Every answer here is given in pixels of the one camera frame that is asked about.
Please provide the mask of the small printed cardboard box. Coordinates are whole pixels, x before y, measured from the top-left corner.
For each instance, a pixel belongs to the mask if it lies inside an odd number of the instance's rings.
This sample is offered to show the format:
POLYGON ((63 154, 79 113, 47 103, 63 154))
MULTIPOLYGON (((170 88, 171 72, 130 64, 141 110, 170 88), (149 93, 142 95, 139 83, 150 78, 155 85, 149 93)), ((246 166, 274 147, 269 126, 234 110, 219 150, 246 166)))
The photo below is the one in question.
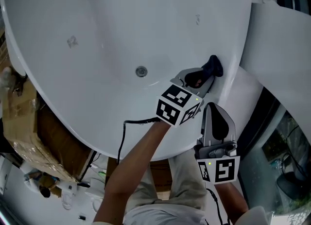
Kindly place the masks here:
POLYGON ((168 159, 152 161, 150 169, 153 176, 155 189, 157 192, 166 192, 171 190, 172 174, 168 159))

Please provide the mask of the person's beige trousers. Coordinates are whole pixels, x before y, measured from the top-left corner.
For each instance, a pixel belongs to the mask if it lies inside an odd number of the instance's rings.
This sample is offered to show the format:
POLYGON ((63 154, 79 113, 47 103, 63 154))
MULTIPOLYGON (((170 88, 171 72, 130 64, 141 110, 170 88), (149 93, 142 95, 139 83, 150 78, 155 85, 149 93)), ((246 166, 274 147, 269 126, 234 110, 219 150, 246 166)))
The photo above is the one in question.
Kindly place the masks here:
POLYGON ((127 202, 126 212, 154 204, 183 205, 199 210, 205 209, 207 190, 194 156, 194 150, 190 149, 169 158, 169 165, 173 180, 169 199, 158 199, 151 169, 148 166, 140 184, 127 202))

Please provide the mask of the person's left forearm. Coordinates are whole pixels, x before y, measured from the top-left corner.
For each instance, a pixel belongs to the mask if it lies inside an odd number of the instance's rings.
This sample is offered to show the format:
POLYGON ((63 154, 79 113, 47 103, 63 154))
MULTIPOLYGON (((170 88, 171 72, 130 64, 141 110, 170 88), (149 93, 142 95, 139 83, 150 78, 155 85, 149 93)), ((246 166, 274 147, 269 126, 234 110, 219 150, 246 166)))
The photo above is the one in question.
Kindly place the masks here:
POLYGON ((92 225, 122 225, 129 198, 135 192, 170 125, 154 123, 111 174, 92 225))

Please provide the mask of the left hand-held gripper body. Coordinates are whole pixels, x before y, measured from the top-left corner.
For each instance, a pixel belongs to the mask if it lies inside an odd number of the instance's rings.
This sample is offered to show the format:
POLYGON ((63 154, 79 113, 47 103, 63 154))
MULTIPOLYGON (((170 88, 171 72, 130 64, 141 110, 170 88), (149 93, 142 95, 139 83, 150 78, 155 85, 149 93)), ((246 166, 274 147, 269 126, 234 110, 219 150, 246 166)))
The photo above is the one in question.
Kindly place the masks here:
POLYGON ((174 83, 157 97, 155 113, 173 127, 179 127, 195 117, 204 100, 174 83))

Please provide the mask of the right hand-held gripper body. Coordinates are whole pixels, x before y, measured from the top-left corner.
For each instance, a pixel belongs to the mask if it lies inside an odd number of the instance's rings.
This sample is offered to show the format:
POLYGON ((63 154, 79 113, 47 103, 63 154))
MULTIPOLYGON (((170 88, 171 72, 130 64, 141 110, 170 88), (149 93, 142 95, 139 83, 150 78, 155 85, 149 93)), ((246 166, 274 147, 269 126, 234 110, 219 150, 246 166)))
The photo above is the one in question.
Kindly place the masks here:
POLYGON ((237 144, 227 142, 214 146, 197 144, 194 147, 202 179, 214 185, 237 180, 240 157, 237 155, 237 144))

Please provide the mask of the large cardboard box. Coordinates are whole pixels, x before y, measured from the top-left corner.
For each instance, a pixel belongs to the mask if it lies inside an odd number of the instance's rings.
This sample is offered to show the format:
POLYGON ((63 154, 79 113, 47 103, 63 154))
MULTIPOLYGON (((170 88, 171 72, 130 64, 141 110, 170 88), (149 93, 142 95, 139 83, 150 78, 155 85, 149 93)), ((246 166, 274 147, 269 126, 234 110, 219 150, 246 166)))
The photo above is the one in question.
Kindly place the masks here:
POLYGON ((31 166, 69 182, 80 182, 94 157, 56 117, 27 76, 12 67, 4 29, 0 28, 0 73, 11 67, 11 89, 0 90, 0 128, 22 159, 31 166))

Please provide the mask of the person's white shirt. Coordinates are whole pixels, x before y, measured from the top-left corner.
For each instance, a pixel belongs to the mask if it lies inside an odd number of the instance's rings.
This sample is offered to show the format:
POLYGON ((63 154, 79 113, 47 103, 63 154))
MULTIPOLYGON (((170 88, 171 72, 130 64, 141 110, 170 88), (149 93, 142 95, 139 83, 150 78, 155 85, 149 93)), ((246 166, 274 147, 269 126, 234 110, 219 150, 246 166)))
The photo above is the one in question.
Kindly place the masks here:
POLYGON ((120 223, 93 222, 92 225, 220 225, 217 210, 203 211, 183 205, 153 204, 134 208, 120 223))

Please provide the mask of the round metal bathtub drain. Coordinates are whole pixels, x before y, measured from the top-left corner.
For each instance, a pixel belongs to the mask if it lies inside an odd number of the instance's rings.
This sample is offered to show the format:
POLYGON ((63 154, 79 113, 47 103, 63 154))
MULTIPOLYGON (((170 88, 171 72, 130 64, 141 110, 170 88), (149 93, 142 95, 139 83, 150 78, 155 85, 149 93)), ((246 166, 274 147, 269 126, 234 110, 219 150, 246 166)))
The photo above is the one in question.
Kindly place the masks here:
POLYGON ((144 66, 138 66, 135 70, 135 73, 139 78, 143 78, 148 74, 148 70, 144 66))

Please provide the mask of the white fluffy cloth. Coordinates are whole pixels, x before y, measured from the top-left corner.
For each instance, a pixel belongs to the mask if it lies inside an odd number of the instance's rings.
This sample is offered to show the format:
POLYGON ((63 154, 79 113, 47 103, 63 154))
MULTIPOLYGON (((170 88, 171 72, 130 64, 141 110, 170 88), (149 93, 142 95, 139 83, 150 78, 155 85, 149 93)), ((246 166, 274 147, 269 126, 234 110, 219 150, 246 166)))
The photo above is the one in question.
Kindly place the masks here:
POLYGON ((15 85, 16 78, 11 67, 5 67, 0 73, 0 90, 11 89, 15 85))

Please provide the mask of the dark blue cloth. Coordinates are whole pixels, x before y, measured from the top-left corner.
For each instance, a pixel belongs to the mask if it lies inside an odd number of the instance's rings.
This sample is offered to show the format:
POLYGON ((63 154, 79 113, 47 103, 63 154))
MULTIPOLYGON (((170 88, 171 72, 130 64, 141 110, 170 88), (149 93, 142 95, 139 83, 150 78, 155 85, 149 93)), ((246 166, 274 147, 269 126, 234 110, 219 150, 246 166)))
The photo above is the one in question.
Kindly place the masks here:
POLYGON ((202 69, 204 79, 208 79, 210 76, 222 77, 224 73, 222 64, 216 55, 211 55, 202 69))

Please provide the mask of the person's right forearm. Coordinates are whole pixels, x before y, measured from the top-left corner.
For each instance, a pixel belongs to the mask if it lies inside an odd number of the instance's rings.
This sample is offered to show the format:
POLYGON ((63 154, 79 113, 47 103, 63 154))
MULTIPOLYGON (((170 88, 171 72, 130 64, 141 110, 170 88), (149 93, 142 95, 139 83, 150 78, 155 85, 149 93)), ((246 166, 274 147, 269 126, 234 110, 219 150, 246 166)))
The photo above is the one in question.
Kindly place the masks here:
POLYGON ((215 188, 230 221, 235 225, 249 210, 245 198, 232 183, 218 184, 215 188))

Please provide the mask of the white bathtub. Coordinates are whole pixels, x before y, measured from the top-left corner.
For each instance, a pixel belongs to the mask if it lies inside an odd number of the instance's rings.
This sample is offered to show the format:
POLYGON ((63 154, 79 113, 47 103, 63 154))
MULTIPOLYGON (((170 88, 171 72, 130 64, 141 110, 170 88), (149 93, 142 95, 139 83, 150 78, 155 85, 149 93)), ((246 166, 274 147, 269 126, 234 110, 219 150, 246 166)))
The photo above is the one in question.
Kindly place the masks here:
POLYGON ((124 157, 180 71, 216 55, 224 69, 205 102, 224 106, 252 0, 0 0, 6 35, 32 84, 81 142, 124 157), (135 70, 144 66, 146 77, 135 70))

